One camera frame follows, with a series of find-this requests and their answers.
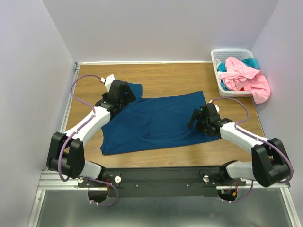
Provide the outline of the dark blue t shirt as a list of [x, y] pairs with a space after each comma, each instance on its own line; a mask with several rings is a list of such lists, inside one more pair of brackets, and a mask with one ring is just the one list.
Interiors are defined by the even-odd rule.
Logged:
[[131, 83], [136, 101], [102, 127], [102, 154], [173, 148], [218, 140], [189, 128], [192, 113], [205, 105], [202, 91], [185, 95], [142, 98], [141, 84]]

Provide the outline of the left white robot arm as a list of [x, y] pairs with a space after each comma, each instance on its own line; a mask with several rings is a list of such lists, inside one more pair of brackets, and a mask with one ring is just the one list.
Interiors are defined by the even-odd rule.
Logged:
[[56, 132], [51, 138], [46, 165], [57, 171], [64, 182], [83, 177], [99, 187], [105, 181], [104, 167], [86, 161], [84, 147], [99, 129], [136, 100], [127, 82], [114, 79], [106, 82], [105, 87], [107, 92], [95, 105], [89, 105], [91, 112], [84, 119], [64, 133]]

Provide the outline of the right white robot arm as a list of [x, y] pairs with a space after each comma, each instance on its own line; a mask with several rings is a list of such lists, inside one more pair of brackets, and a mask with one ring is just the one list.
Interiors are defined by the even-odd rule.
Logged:
[[188, 127], [207, 136], [216, 136], [237, 145], [251, 155], [251, 162], [231, 161], [222, 165], [218, 181], [229, 185], [235, 179], [258, 182], [263, 187], [289, 182], [294, 169], [282, 141], [253, 134], [228, 118], [222, 119], [218, 107], [207, 103], [195, 109]]

